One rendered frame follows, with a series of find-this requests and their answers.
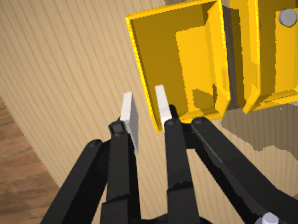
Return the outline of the dark grey disc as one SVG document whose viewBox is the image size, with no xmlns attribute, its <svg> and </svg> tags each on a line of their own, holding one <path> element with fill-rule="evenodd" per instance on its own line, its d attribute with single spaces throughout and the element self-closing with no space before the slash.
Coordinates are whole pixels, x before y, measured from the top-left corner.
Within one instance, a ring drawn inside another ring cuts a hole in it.
<svg viewBox="0 0 298 224">
<path fill-rule="evenodd" d="M 289 8 L 283 9 L 278 16 L 279 23 L 284 26 L 293 25 L 296 19 L 297 19 L 296 11 Z"/>
</svg>

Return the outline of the yellow bin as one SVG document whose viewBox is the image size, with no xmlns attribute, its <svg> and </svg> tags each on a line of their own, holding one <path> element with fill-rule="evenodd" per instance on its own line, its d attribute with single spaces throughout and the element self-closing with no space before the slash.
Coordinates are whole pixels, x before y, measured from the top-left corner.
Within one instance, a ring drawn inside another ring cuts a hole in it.
<svg viewBox="0 0 298 224">
<path fill-rule="evenodd" d="M 157 85 L 164 86 L 168 105 L 176 106 L 185 123 L 198 116 L 222 120 L 230 102 L 221 0 L 170 5 L 126 17 L 157 134 L 163 131 Z"/>
<path fill-rule="evenodd" d="M 296 11 L 291 26 L 278 21 L 285 8 Z M 248 114 L 298 101 L 298 0 L 230 0 L 230 9 L 237 104 Z"/>
</svg>

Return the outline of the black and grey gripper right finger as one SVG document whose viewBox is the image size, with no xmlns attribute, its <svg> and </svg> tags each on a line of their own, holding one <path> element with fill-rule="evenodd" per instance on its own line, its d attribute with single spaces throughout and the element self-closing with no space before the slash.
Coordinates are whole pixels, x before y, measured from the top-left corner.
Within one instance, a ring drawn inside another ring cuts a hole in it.
<svg viewBox="0 0 298 224">
<path fill-rule="evenodd" d="M 208 118 L 181 122 L 163 85 L 155 90 L 165 137 L 168 224 L 201 224 L 186 149 L 195 149 L 245 224 L 298 224 L 297 199 L 277 189 Z"/>
</svg>

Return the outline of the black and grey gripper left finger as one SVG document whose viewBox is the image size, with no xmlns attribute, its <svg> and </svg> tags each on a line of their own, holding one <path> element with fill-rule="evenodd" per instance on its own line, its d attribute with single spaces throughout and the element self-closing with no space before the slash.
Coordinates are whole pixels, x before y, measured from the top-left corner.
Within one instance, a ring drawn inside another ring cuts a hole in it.
<svg viewBox="0 0 298 224">
<path fill-rule="evenodd" d="M 110 140 L 87 143 L 40 224 L 91 224 L 106 184 L 100 224 L 131 224 L 131 219 L 141 219 L 135 156 L 138 112 L 132 92 L 124 93 L 117 120 L 108 126 Z"/>
</svg>

